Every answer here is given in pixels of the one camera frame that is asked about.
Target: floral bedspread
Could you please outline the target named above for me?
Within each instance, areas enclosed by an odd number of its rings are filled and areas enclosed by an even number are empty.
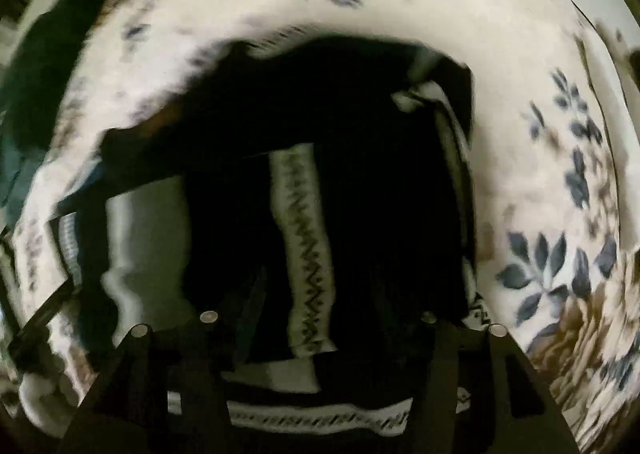
[[[638,285],[618,250],[614,164],[568,0],[108,0],[16,228],[25,313],[63,282],[46,223],[105,129],[155,113],[229,40],[259,50],[323,30],[420,41],[471,68],[479,293],[470,322],[489,322],[488,309],[507,325],[581,448],[601,446],[640,388],[638,305],[625,304]],[[50,342],[82,395],[92,376],[70,322],[57,316]]]

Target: white patterned fabric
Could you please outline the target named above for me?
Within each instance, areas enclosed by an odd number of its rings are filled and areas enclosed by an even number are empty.
[[[618,253],[614,164],[568,0],[108,0],[15,231],[25,313],[64,280],[46,224],[102,132],[158,111],[215,67],[229,40],[260,52],[323,30],[418,41],[473,71],[479,294],[468,322],[491,314],[505,324],[572,410],[581,448],[598,447],[640,389],[638,309],[602,308],[638,286]],[[78,367],[73,326],[59,315],[51,328],[84,395],[92,378]]]
[[[333,267],[322,224],[313,145],[299,144],[274,151],[270,162],[273,216],[284,236],[293,296],[289,347],[296,357],[335,351],[329,339]],[[307,338],[310,332],[313,332],[311,340]]]
[[[412,398],[379,409],[363,409],[351,404],[322,407],[268,407],[242,402],[226,402],[231,423],[280,434],[335,434],[355,429],[369,429],[379,436],[398,436],[406,429]],[[180,393],[168,393],[169,412],[181,415]],[[471,408],[471,395],[458,388],[456,414]]]

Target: screw head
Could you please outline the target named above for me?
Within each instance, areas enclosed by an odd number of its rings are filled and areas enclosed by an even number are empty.
[[[430,311],[425,311],[422,313],[422,322],[427,324],[435,324],[438,321],[438,318]]]
[[[489,333],[494,337],[506,337],[509,334],[509,330],[503,324],[492,324],[489,326]]]
[[[205,311],[200,314],[200,322],[204,322],[205,324],[212,324],[216,320],[218,320],[218,312],[216,311]]]
[[[140,339],[145,336],[148,331],[149,328],[145,324],[136,324],[135,326],[133,326],[133,328],[131,328],[131,336],[135,337],[136,339]]]

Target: blue leaf pattern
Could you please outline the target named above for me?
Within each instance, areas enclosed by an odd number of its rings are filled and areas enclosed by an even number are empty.
[[[516,326],[519,326],[526,320],[531,319],[538,310],[538,305],[540,304],[540,298],[542,297],[541,293],[534,293],[533,295],[529,295],[520,307],[518,308],[518,312],[516,314]]]
[[[551,315],[555,319],[558,319],[562,315],[567,297],[569,297],[569,289],[565,285],[560,285],[549,292],[549,299],[553,305]]]
[[[509,246],[515,256],[522,259],[525,263],[529,262],[529,244],[523,234],[520,232],[510,232]]]
[[[595,264],[597,265],[602,277],[608,279],[611,276],[611,271],[613,269],[613,265],[616,264],[616,260],[618,259],[616,254],[616,241],[614,240],[611,234],[607,235],[607,238],[602,246],[602,250],[598,254],[595,259]]]
[[[564,175],[564,182],[569,188],[569,193],[574,200],[574,205],[578,208],[589,206],[589,186],[584,177],[584,156],[578,147],[574,149],[574,172]]]
[[[549,260],[549,264],[551,267],[551,276],[556,277],[558,272],[564,265],[564,258],[566,256],[566,237],[564,236],[564,232],[554,245],[553,250],[551,250],[551,259]]]
[[[554,101],[563,110],[566,110],[569,107],[569,102],[567,102],[566,97],[564,97],[562,95],[558,95],[556,98],[554,98]]]
[[[587,138],[591,141],[593,138],[597,145],[602,144],[602,132],[598,129],[591,117],[587,117]]]
[[[554,82],[556,83],[556,86],[558,86],[558,89],[560,89],[561,91],[566,91],[566,78],[564,77],[564,75],[562,75],[562,72],[560,72],[560,70],[558,70],[558,73],[552,73],[551,77],[554,79]]]
[[[575,251],[574,258],[574,280],[571,288],[576,297],[587,299],[591,295],[591,281],[589,279],[589,259],[581,248]]]
[[[543,271],[546,266],[546,260],[549,257],[549,244],[547,243],[544,234],[538,235],[535,256],[538,268],[540,271]]]
[[[589,130],[587,129],[587,126],[584,126],[583,124],[579,123],[577,120],[574,120],[573,122],[571,122],[571,124],[569,125],[569,129],[574,134],[574,137],[580,140],[582,140],[583,138],[589,135]]]
[[[512,290],[520,290],[531,282],[522,267],[516,264],[508,265],[498,274],[498,279],[505,288],[511,288]]]
[[[534,118],[530,115],[525,115],[531,125],[529,127],[529,134],[531,135],[532,140],[538,140],[538,136],[540,135],[540,129],[545,127],[545,118],[542,116],[542,112],[538,109],[538,107],[532,103],[530,103],[531,110],[533,111]]]

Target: bed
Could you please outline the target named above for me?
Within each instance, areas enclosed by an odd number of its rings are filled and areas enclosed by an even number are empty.
[[[259,51],[325,32],[418,41],[472,70],[478,276],[466,323],[506,325],[580,448],[601,449],[640,391],[638,141],[618,143],[624,124],[610,124],[618,115],[601,104],[614,101],[596,97],[605,86],[592,76],[602,41],[569,0],[107,0],[13,233],[25,316],[66,281],[48,222],[105,130],[148,119],[215,67],[228,41]],[[136,322],[168,327],[190,316],[184,305],[170,315],[144,307],[152,279],[167,286],[159,306],[176,300],[188,247],[179,183],[149,189],[113,202],[128,215],[113,224],[104,278],[118,307],[116,341]],[[158,213],[176,230],[160,250],[143,250],[164,223]],[[159,267],[152,258],[162,251],[174,259]],[[69,303],[51,320],[49,344],[82,398],[95,373],[74,311]]]

